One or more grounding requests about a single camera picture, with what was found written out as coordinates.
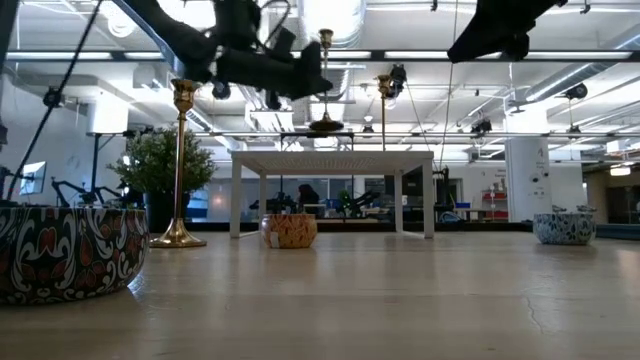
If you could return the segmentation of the white perforated riser shelf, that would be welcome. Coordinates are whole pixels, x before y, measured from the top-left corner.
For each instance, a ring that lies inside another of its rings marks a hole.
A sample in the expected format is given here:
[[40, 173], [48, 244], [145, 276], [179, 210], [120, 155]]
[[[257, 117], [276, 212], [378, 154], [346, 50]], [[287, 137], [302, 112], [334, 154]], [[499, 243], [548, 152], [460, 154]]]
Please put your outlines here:
[[434, 153], [431, 151], [234, 151], [231, 153], [229, 234], [234, 239], [241, 237], [241, 190], [244, 168], [259, 175], [261, 212], [266, 210], [266, 178], [269, 175], [392, 175], [395, 190], [395, 226], [399, 233], [404, 231], [402, 176], [419, 168], [422, 170], [423, 236], [431, 239], [435, 234], [433, 160]]

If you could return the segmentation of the blue white patterned candle tin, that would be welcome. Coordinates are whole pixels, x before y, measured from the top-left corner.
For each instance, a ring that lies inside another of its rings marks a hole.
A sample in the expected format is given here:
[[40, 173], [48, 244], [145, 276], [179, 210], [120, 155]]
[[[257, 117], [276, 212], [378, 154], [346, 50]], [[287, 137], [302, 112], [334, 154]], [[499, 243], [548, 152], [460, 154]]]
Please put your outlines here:
[[588, 245], [596, 236], [596, 223], [587, 213], [539, 213], [532, 230], [543, 245]]

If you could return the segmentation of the orange patterned candle tin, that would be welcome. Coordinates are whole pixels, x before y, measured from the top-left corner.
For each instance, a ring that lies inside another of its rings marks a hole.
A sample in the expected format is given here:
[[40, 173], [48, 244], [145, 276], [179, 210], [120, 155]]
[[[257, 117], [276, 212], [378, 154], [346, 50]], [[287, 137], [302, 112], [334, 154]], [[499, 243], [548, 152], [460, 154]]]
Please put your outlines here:
[[261, 238], [268, 248], [310, 248], [318, 233], [311, 214], [267, 214], [261, 221]]

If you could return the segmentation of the red storage shelf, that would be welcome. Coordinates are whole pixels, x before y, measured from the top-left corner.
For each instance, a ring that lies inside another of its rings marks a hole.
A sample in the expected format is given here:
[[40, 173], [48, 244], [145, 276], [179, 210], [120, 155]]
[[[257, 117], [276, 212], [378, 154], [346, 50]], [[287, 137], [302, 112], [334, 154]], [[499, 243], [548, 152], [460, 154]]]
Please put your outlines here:
[[484, 190], [481, 198], [484, 219], [491, 222], [509, 220], [507, 192], [502, 190]]

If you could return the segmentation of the black table edge rail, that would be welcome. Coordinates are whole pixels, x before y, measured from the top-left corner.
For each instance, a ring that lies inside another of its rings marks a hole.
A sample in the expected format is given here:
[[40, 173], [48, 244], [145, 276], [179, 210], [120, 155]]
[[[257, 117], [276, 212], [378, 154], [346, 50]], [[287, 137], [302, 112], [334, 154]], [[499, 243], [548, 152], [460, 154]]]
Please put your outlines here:
[[[395, 232], [394, 223], [378, 222], [322, 222], [316, 221], [319, 232]], [[229, 232], [229, 223], [187, 222], [186, 228], [195, 232]], [[436, 223], [436, 232], [531, 232], [531, 222], [521, 223]]]

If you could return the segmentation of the green plant in black pot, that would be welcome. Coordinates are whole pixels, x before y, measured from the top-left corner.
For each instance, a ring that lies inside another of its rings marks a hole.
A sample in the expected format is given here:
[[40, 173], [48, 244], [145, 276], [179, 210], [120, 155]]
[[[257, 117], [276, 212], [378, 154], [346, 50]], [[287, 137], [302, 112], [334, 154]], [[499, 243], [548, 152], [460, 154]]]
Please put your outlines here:
[[[149, 231], [163, 233], [174, 215], [177, 127], [160, 128], [128, 138], [122, 157], [107, 165], [129, 187], [143, 194]], [[184, 134], [182, 206], [193, 192], [208, 185], [217, 167], [212, 152], [193, 131]]]

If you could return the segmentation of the brass candlestick holder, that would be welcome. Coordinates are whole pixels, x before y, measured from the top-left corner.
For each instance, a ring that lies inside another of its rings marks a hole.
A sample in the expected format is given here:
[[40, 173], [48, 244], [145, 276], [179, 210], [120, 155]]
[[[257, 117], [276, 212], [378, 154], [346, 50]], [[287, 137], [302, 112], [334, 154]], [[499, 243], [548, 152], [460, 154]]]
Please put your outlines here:
[[[332, 46], [332, 38], [334, 32], [331, 29], [322, 28], [318, 31], [321, 47], [323, 49], [323, 68], [322, 75], [327, 76], [329, 49]], [[335, 132], [342, 130], [344, 125], [331, 119], [328, 110], [328, 92], [323, 93], [324, 112], [320, 120], [314, 121], [310, 125], [310, 129], [315, 132]]]
[[150, 242], [152, 248], [189, 248], [206, 245], [204, 240], [197, 239], [186, 229], [183, 216], [183, 178], [185, 160], [185, 133], [187, 112], [192, 109], [196, 84], [191, 80], [173, 79], [173, 102], [178, 111], [176, 136], [176, 163], [173, 218], [167, 230]]
[[378, 91], [381, 100], [381, 140], [382, 150], [386, 150], [386, 97], [390, 91], [391, 76], [381, 74], [377, 76]]

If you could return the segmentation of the dark red floral candle tin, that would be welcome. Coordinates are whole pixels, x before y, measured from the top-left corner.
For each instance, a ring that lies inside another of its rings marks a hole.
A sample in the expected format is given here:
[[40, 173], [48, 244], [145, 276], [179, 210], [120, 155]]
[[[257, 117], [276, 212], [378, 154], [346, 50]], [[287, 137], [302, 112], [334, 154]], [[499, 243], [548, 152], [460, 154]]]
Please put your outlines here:
[[0, 304], [71, 302], [126, 288], [150, 233], [143, 210], [0, 208]]

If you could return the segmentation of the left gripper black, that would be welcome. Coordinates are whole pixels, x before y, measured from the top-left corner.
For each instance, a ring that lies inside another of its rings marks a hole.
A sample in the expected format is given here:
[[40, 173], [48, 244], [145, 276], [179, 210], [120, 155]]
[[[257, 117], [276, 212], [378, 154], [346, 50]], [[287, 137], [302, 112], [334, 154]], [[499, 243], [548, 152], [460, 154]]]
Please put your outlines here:
[[324, 93], [333, 84], [322, 76], [321, 50], [310, 42], [295, 59], [272, 54], [276, 36], [283, 26], [279, 22], [262, 41], [259, 30], [262, 12], [269, 5], [286, 0], [212, 0], [216, 17], [214, 34], [221, 46], [216, 60], [216, 77], [220, 82], [251, 86], [263, 90], [270, 109], [281, 107], [279, 99], [292, 101]]

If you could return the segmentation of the person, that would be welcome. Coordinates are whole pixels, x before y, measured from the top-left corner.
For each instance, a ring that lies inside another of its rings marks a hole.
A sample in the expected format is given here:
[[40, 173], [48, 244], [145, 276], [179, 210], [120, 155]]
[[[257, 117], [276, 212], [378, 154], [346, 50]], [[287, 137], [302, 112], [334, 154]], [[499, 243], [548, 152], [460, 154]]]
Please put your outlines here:
[[318, 193], [309, 185], [301, 184], [298, 187], [298, 208], [301, 213], [317, 215], [320, 197]]

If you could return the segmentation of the white computer monitor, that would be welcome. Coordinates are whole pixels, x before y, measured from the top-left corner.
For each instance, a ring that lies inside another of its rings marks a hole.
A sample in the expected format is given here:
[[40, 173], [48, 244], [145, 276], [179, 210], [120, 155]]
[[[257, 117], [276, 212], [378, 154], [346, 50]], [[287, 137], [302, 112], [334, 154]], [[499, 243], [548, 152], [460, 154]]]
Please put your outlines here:
[[26, 164], [21, 173], [20, 195], [41, 194], [46, 178], [45, 161]]

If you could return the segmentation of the white round column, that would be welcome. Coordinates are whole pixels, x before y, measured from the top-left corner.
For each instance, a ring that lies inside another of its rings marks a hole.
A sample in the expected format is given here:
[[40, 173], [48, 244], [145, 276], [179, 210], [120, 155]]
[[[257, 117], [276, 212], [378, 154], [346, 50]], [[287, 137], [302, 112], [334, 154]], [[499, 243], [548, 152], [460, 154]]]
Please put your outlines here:
[[533, 220], [552, 207], [546, 138], [517, 137], [505, 144], [510, 222]]

